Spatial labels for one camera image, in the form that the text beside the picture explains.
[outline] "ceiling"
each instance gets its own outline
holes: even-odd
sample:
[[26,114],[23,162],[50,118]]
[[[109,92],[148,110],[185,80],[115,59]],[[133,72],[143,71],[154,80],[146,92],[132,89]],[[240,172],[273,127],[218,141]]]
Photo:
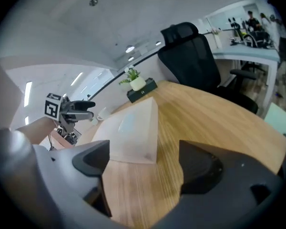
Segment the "ceiling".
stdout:
[[[81,83],[99,68],[71,64],[47,64],[21,67],[7,70],[6,73],[23,92],[21,104],[14,116],[11,128],[25,125],[24,118],[29,116],[29,123],[43,116],[44,101],[48,93],[71,96]],[[80,72],[83,74],[71,86],[72,81]],[[23,106],[25,85],[32,81],[29,105]]]
[[22,0],[21,6],[91,37],[117,61],[129,44],[154,44],[162,38],[160,30],[171,24],[202,18],[240,0],[98,0],[94,7],[89,1]]

